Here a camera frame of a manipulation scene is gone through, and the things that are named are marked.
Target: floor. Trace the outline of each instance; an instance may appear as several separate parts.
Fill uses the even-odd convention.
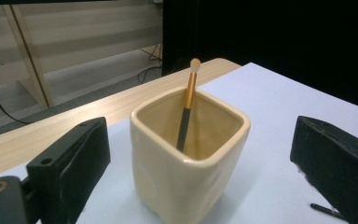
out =
[[[105,58],[92,63],[84,63],[75,67],[45,74],[46,82],[51,91],[55,105],[75,101],[83,95],[93,92],[98,94],[99,89],[116,83],[124,83],[128,89],[140,85],[145,77],[144,70],[150,67],[160,67],[160,61],[150,55],[152,49],[138,49],[113,57]],[[148,73],[145,81],[160,77],[160,69]],[[120,82],[129,78],[143,76],[139,82]],[[0,86],[0,104],[6,112],[15,119],[23,119],[46,110],[19,83]],[[0,127],[13,122],[0,109]]]

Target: black brush handle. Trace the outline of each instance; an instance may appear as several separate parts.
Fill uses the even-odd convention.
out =
[[[310,204],[310,207],[313,208],[313,209],[315,209],[315,210],[317,210],[317,211],[319,211],[319,212],[322,212],[322,213],[325,213],[325,214],[327,214],[327,215],[330,215],[330,216],[332,216],[332,217],[337,217],[337,218],[342,219],[342,220],[344,220],[344,221],[347,220],[347,219],[345,219],[345,217],[342,216],[339,212],[335,212],[335,211],[333,211],[333,210],[330,210],[330,209],[328,209],[328,208],[325,208],[325,207],[323,207],[323,206],[320,206],[319,204],[312,203],[312,204]]]
[[[182,120],[180,123],[180,129],[179,129],[179,135],[178,135],[178,142],[176,145],[176,148],[181,152],[183,152],[183,149],[185,147],[188,121],[190,120],[190,112],[191,112],[190,108],[183,109]]]

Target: cup rim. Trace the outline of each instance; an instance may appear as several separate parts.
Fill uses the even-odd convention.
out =
[[[162,94],[159,94],[155,97],[152,97],[152,98],[144,101],[143,103],[138,105],[131,112],[130,121],[131,121],[132,125],[136,125],[139,129],[144,131],[144,133],[146,135],[149,135],[149,137],[155,139],[158,145],[160,145],[162,148],[164,148],[168,153],[170,153],[172,156],[174,156],[177,160],[179,160],[183,163],[188,163],[189,165],[194,165],[194,166],[198,166],[198,167],[212,166],[228,154],[228,152],[231,149],[231,147],[228,147],[228,146],[237,145],[240,142],[241,137],[244,136],[246,134],[246,132],[248,132],[250,130],[251,121],[249,120],[248,116],[245,113],[243,113],[242,111],[240,111],[239,109],[237,109],[236,107],[229,105],[228,103],[212,96],[210,93],[208,93],[206,91],[200,90],[198,88],[195,89],[195,91],[197,93],[199,93],[206,99],[210,100],[211,102],[216,103],[217,105],[226,107],[228,109],[228,111],[230,111],[234,115],[238,116],[243,121],[243,124],[240,126],[240,128],[225,142],[225,144],[223,144],[218,150],[216,150],[215,153],[213,153],[210,157],[203,159],[203,160],[194,160],[194,159],[188,157],[186,154],[180,152],[174,146],[172,146],[170,143],[168,143],[166,140],[164,140],[161,136],[159,136],[158,134],[154,133],[151,129],[146,127],[145,124],[143,122],[141,122],[139,120],[139,118],[137,117],[138,111],[142,110],[147,105],[153,104],[153,102],[156,102],[158,99],[161,99],[161,98],[165,97],[166,95],[175,93],[177,91],[182,91],[183,89],[186,89],[186,87],[177,87],[177,88],[171,89],[169,91],[165,91]]]

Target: square cup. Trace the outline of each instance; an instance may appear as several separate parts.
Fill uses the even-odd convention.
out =
[[[196,90],[184,151],[176,149],[186,88],[131,113],[137,194],[166,224],[199,223],[223,193],[250,130],[240,110]]]

